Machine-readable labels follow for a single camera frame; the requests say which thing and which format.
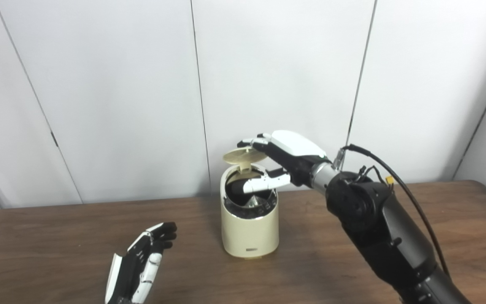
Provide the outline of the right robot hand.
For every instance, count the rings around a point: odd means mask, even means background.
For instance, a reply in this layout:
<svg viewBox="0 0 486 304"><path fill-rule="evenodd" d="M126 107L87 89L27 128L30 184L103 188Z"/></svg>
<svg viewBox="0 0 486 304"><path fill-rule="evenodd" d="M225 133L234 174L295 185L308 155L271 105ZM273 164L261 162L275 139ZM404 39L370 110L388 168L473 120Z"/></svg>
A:
<svg viewBox="0 0 486 304"><path fill-rule="evenodd" d="M281 168L260 178L231 183L234 193L262 192L292 184L305 185L324 195L329 182L339 173L322 148L293 131L260 133L255 138L240 141L237 146L263 152Z"/></svg>

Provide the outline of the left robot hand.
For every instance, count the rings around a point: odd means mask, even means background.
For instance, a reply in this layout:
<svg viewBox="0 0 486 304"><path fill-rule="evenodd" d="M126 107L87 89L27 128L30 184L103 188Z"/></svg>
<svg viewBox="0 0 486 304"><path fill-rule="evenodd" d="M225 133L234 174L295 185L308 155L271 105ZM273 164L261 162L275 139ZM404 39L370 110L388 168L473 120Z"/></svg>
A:
<svg viewBox="0 0 486 304"><path fill-rule="evenodd" d="M177 238L174 222L145 229L128 247L124 256L114 254L106 285L106 304L146 302L162 261L164 250Z"/></svg>

